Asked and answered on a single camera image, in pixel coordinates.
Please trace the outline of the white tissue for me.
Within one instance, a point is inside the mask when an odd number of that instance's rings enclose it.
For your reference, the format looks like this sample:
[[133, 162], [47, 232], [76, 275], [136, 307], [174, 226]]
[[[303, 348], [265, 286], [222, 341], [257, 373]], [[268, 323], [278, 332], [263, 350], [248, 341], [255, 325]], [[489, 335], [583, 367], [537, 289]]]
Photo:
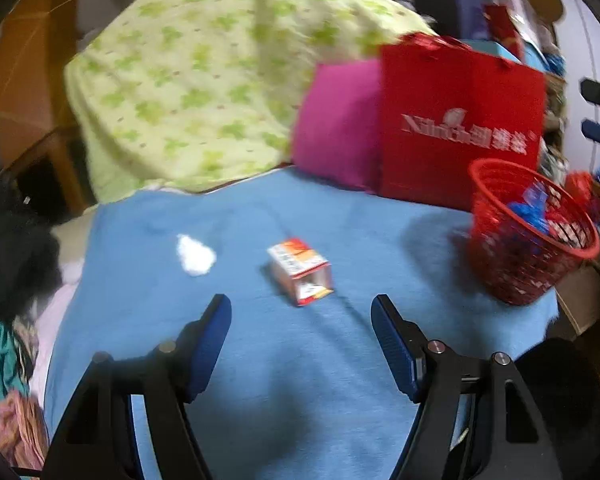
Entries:
[[216, 263], [215, 252], [210, 247], [185, 234], [178, 234], [176, 251], [182, 269], [191, 276], [208, 274]]

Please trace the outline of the small orange white carton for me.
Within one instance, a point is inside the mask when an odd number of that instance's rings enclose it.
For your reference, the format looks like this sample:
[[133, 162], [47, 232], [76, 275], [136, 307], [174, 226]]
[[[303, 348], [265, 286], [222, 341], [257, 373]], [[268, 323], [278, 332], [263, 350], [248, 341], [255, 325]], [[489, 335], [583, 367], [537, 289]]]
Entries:
[[296, 307], [304, 307], [334, 291], [332, 265], [300, 238], [268, 248], [270, 272]]

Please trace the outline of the blue plastic bag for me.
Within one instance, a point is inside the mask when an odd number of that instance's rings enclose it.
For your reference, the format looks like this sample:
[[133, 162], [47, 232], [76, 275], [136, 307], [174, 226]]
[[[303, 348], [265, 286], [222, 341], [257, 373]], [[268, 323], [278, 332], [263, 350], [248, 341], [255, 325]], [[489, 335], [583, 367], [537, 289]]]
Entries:
[[542, 182], [534, 182], [524, 191], [519, 202], [511, 202], [508, 209], [544, 235], [552, 234], [552, 227], [546, 218], [548, 194]]

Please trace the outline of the red plastic bag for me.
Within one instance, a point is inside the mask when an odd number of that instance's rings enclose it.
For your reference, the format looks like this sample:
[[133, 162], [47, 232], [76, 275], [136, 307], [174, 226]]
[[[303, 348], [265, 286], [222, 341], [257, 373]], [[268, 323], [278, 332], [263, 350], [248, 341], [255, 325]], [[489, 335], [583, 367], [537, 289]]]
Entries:
[[564, 189], [594, 223], [600, 223], [600, 198], [594, 192], [593, 182], [592, 174], [586, 171], [570, 172]]

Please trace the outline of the blue bed blanket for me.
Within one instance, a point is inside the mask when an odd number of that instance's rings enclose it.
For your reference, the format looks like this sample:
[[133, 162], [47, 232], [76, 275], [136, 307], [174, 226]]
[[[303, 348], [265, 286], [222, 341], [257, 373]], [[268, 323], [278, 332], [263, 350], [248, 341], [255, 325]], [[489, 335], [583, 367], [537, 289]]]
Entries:
[[[466, 212], [335, 188], [292, 169], [201, 196], [138, 192], [97, 207], [81, 281], [61, 323], [44, 413], [55, 429], [92, 355], [142, 356], [216, 294], [232, 324], [187, 414], [218, 479], [385, 479], [416, 408], [396, 388], [370, 325], [375, 296], [463, 356], [520, 356], [558, 313], [553, 294], [515, 308], [466, 259]], [[181, 267], [185, 234], [210, 247], [206, 275]], [[268, 248], [300, 238], [332, 265], [334, 291], [296, 307]]]

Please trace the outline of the pink orange striped cloth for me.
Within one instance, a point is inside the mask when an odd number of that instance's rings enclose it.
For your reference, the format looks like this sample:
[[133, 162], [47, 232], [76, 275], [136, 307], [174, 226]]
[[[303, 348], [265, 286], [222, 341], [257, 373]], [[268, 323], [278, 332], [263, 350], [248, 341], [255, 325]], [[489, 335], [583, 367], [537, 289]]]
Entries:
[[38, 398], [10, 390], [0, 400], [0, 452], [4, 459], [10, 466], [42, 470], [49, 445]]

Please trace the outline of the black clothing pile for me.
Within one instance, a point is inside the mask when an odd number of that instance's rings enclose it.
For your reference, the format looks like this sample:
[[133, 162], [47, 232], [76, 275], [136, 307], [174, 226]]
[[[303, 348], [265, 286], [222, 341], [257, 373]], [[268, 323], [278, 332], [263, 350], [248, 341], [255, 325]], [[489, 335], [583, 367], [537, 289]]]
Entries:
[[15, 188], [0, 179], [0, 321], [22, 315], [33, 299], [60, 285], [58, 256], [50, 228], [31, 216]]

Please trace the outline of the red mesh plastic basket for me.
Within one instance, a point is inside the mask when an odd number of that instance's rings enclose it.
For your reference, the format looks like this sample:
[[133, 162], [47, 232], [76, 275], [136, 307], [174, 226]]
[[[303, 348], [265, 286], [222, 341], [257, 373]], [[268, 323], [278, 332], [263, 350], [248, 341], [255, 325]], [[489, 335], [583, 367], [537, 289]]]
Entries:
[[[475, 187], [467, 255], [486, 291], [512, 306], [528, 306], [567, 274], [600, 253], [600, 236], [588, 214], [551, 180], [524, 166], [487, 158], [472, 162]], [[542, 182], [548, 194], [544, 235], [507, 205]]]

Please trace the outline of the brown wooden cabinet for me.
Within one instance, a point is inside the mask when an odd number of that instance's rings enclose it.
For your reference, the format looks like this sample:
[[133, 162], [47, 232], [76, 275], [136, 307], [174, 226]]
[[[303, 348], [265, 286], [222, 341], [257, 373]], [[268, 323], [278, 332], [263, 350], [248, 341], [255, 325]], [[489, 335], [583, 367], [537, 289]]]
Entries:
[[76, 54], [76, 0], [18, 0], [0, 35], [0, 159], [19, 177], [50, 163], [73, 217], [94, 204], [71, 149], [81, 142], [69, 105], [64, 69]]

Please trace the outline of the magenta pillow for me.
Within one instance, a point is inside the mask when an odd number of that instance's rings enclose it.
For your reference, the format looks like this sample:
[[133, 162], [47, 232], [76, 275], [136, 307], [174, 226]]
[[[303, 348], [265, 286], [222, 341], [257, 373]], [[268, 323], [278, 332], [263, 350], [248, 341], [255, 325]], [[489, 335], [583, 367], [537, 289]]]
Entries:
[[306, 174], [375, 193], [380, 181], [380, 64], [321, 64], [291, 135], [291, 159]]

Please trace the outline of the green clover pattern quilt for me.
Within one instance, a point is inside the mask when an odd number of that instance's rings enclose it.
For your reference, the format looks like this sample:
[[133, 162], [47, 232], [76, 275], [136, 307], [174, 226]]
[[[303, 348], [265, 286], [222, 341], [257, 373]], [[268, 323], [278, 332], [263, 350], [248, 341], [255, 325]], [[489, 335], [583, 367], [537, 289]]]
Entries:
[[96, 200], [279, 166], [317, 65], [427, 30], [392, 0], [135, 0], [65, 69]]

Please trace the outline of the red Nilrich paper bag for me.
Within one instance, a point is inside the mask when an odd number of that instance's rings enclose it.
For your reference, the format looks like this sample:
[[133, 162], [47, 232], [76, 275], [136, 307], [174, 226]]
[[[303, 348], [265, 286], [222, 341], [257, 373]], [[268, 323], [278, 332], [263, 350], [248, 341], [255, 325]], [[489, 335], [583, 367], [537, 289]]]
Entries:
[[379, 63], [380, 195], [467, 210], [475, 160], [535, 169], [542, 72], [421, 32], [382, 46]]

